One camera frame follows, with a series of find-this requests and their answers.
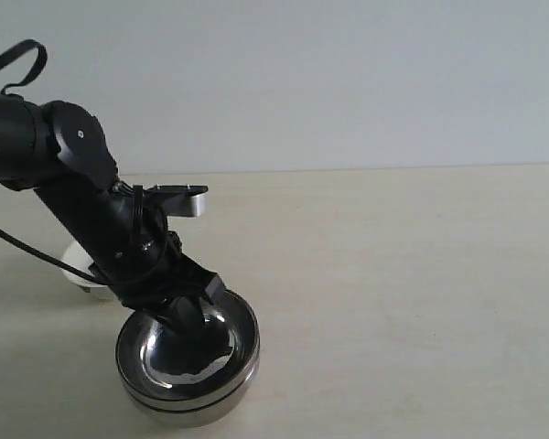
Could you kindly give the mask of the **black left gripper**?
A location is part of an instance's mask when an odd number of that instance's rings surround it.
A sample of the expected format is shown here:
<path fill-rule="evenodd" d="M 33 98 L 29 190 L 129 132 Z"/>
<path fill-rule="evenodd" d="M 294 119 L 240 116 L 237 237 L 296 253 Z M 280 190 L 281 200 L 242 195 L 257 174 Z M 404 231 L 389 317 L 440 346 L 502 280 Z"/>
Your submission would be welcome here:
<path fill-rule="evenodd" d="M 200 300 L 214 305 L 226 286 L 184 253 L 171 217 L 145 200 L 148 188 L 116 182 L 89 207 L 92 272 L 122 305 L 148 313 L 174 334 L 195 334 L 205 325 Z"/>

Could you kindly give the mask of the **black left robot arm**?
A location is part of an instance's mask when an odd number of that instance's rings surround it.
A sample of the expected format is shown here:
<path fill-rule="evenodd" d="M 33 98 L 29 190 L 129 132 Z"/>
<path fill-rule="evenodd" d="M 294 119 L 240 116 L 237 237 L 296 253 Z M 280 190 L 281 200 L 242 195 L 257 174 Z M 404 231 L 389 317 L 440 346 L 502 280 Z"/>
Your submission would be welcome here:
<path fill-rule="evenodd" d="M 186 256 L 168 226 L 203 186 L 129 186 L 97 118 L 63 101 L 0 95 L 0 184 L 30 189 L 91 257 L 80 278 L 175 333 L 195 333 L 220 277 Z"/>

